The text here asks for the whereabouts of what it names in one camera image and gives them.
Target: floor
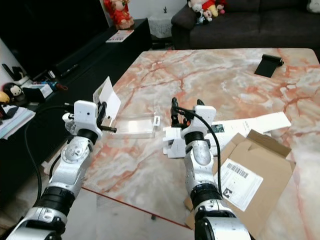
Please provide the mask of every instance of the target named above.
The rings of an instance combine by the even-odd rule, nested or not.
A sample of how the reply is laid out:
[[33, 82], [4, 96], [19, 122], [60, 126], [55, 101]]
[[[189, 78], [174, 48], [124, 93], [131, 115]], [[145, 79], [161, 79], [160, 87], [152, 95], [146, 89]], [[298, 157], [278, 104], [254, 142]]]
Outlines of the floor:
[[[42, 176], [43, 188], [48, 177]], [[6, 208], [0, 211], [1, 233], [19, 221], [37, 196], [37, 180], [32, 177]], [[193, 240], [194, 232], [154, 217], [113, 199], [81, 189], [68, 215], [63, 240]]]

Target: gray sofa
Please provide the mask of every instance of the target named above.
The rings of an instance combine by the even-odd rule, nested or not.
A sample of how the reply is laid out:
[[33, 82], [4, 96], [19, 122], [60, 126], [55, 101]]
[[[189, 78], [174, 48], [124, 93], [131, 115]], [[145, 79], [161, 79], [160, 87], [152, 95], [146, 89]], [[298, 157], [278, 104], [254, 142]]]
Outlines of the gray sofa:
[[196, 25], [185, 5], [171, 20], [175, 49], [309, 48], [320, 59], [320, 14], [307, 0], [227, 0], [225, 14]]

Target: open cardboard box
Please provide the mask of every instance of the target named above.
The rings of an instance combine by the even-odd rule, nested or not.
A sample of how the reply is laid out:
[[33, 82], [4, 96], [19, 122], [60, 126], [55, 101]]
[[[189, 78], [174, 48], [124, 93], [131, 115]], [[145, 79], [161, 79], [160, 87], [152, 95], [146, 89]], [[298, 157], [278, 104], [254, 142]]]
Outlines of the open cardboard box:
[[[223, 197], [254, 238], [266, 224], [296, 167], [295, 162], [286, 160], [290, 151], [273, 138], [251, 130], [247, 138], [235, 135], [221, 154]], [[212, 171], [217, 177], [217, 164]], [[191, 211], [185, 223], [194, 229], [191, 199], [186, 198], [184, 204]]]

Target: television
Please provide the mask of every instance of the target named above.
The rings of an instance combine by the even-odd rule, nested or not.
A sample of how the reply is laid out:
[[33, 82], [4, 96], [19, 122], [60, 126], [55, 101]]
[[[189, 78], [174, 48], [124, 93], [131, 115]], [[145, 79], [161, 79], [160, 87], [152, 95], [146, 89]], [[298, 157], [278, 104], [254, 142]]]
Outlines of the television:
[[31, 78], [97, 44], [109, 28], [99, 0], [0, 0], [0, 24], [0, 38]]

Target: barcode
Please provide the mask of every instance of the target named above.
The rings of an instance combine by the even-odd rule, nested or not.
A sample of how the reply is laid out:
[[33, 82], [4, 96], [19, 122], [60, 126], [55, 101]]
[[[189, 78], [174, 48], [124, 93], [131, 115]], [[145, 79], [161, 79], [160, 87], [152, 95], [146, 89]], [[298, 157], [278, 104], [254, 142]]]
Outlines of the barcode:
[[240, 167], [237, 167], [231, 163], [228, 163], [228, 165], [226, 166], [228, 169], [234, 171], [235, 173], [239, 174], [241, 177], [244, 177], [245, 179], [248, 176], [248, 173], [245, 172], [244, 170], [242, 170]]

